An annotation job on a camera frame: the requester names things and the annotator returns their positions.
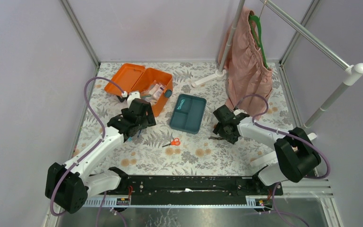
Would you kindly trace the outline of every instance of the blue divided tray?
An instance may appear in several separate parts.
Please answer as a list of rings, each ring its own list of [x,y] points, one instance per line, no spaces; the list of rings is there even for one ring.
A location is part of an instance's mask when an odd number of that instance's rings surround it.
[[[179,95],[170,119],[170,127],[175,130],[197,134],[206,104],[207,101],[204,98],[186,94]]]

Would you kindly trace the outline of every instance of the orange tool box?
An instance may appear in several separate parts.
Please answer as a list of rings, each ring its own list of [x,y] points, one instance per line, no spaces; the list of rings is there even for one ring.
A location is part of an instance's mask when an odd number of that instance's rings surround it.
[[[140,93],[154,82],[157,81],[166,86],[161,97],[157,103],[152,106],[154,116],[157,117],[164,108],[169,98],[165,97],[167,90],[173,91],[172,75],[166,72],[162,72],[153,68],[145,68],[142,65],[134,65],[125,63],[123,64],[117,73],[112,77],[112,81],[117,83],[124,91],[130,93],[132,91],[139,91]],[[113,84],[108,83],[105,87],[105,91],[109,94],[121,97],[120,90]]]

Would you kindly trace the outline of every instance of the metal floor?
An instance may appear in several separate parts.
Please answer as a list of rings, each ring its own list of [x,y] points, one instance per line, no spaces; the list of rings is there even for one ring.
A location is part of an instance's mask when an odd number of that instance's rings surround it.
[[[306,220],[311,227],[326,227],[327,221],[316,198],[276,199],[280,211],[291,212]],[[60,227],[93,227],[98,208],[82,208],[75,214],[66,214],[60,219]],[[183,208],[155,209],[129,208],[122,212],[128,227],[287,227],[277,214],[259,215],[253,209],[227,208]],[[290,217],[288,221],[297,227],[305,226]],[[122,227],[123,221],[103,208],[99,227]]]

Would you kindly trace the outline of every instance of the green hanger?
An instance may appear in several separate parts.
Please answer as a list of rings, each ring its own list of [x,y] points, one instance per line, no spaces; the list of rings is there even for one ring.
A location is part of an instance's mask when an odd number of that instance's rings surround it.
[[[251,21],[254,21],[255,24],[257,25],[258,37],[255,34],[255,30],[254,30],[252,24],[250,23],[250,20]],[[262,30],[261,30],[261,23],[259,21],[259,17],[257,17],[256,15],[249,15],[248,16],[248,21],[249,21],[249,24],[250,24],[250,27],[251,27],[252,37],[254,37],[255,42],[261,48],[262,58],[263,58],[263,61],[264,61],[264,66],[265,66],[265,68],[269,69],[268,68],[268,65],[267,65],[267,59],[265,57],[264,47],[262,46],[262,40],[261,40],[261,32],[262,32]]]

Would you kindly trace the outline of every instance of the orange lid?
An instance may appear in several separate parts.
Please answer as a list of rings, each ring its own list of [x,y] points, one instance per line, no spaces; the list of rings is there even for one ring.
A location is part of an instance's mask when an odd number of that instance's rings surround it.
[[[112,77],[111,81],[117,83],[124,91],[127,93],[132,92],[133,86],[136,84],[137,80],[144,73],[145,67],[142,65],[134,65],[125,63],[123,64],[117,73]],[[121,96],[120,90],[109,83],[105,87],[105,91],[109,94]]]

